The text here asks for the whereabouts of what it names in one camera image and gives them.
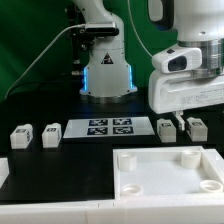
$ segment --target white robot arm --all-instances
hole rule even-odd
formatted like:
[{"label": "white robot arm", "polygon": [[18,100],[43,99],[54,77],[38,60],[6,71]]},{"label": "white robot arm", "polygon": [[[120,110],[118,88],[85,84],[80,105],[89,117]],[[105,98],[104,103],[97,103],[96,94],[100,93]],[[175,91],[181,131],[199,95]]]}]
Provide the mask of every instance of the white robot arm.
[{"label": "white robot arm", "polygon": [[149,104],[156,113],[224,103],[224,1],[149,0],[150,19],[178,31],[177,44],[152,59]]},{"label": "white robot arm", "polygon": [[125,60],[124,24],[108,12],[103,0],[72,0],[82,12],[86,32],[119,30],[118,35],[96,37],[90,49],[90,59],[84,69],[84,98],[97,103],[119,102],[124,96],[136,92],[132,83],[132,68]]}]

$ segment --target black table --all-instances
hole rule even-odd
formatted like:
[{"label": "black table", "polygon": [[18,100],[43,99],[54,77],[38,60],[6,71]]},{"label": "black table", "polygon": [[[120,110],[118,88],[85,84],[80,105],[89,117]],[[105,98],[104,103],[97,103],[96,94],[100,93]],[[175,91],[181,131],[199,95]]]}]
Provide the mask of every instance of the black table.
[{"label": "black table", "polygon": [[[175,144],[162,144],[158,135],[62,139],[57,149],[43,149],[41,134],[47,124],[60,123],[64,133],[69,119],[157,115],[148,106],[147,90],[120,104],[83,102],[71,91],[17,93],[0,104],[0,156],[8,157],[10,175],[0,190],[0,204],[66,202],[114,198],[113,149],[202,145],[224,155],[224,106],[188,110],[183,118],[201,118],[209,128],[208,142],[193,143],[186,132],[177,131]],[[25,150],[12,150],[9,136],[18,125],[30,123],[34,139]]]}]

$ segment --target blue led light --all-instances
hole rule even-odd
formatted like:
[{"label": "blue led light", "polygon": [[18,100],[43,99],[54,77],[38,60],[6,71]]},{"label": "blue led light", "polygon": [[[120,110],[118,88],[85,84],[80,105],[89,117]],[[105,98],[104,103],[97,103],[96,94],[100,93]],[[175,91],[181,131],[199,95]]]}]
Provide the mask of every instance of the blue led light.
[{"label": "blue led light", "polygon": [[132,67],[131,66],[129,66],[129,75],[130,75],[130,86],[131,86],[131,89],[134,89],[135,86],[133,85]]},{"label": "blue led light", "polygon": [[86,92],[87,91],[87,75],[88,75],[88,70],[87,68],[84,68],[84,71],[83,71],[83,74],[84,74],[84,78],[83,78],[83,90]]}]

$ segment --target white block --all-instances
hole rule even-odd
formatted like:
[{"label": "white block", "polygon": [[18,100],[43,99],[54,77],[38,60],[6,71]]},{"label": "white block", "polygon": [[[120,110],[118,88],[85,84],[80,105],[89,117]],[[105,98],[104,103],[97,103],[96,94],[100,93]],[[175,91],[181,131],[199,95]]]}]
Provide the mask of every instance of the white block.
[{"label": "white block", "polygon": [[177,130],[171,120],[158,120],[157,133],[163,143],[176,142]]},{"label": "white block", "polygon": [[4,184],[8,175],[9,175],[8,159],[2,158],[0,159],[0,188]]},{"label": "white block", "polygon": [[208,128],[201,119],[193,117],[188,118],[187,133],[193,142],[206,142],[208,137]]},{"label": "white block", "polygon": [[12,149],[26,149],[33,139],[33,127],[30,124],[17,126],[10,135]]},{"label": "white block", "polygon": [[57,148],[61,140],[61,125],[54,123],[47,125],[43,134],[43,148]]}]

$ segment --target green backdrop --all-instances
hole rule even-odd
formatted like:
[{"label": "green backdrop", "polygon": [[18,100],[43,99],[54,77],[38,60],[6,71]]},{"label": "green backdrop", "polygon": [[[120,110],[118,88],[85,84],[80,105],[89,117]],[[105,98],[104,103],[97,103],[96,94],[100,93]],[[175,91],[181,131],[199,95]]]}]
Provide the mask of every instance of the green backdrop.
[{"label": "green backdrop", "polygon": [[[146,48],[155,54],[175,43],[176,33],[158,31],[149,21],[147,0],[130,0],[133,19]],[[126,0],[105,0],[105,7],[125,24],[126,59],[134,67],[135,85],[147,86],[153,71],[151,58],[144,52],[132,30]],[[26,70],[52,39],[68,26],[64,9],[69,0],[0,1],[0,101],[7,89]],[[48,80],[71,71],[70,40],[63,36],[24,78]]]}]

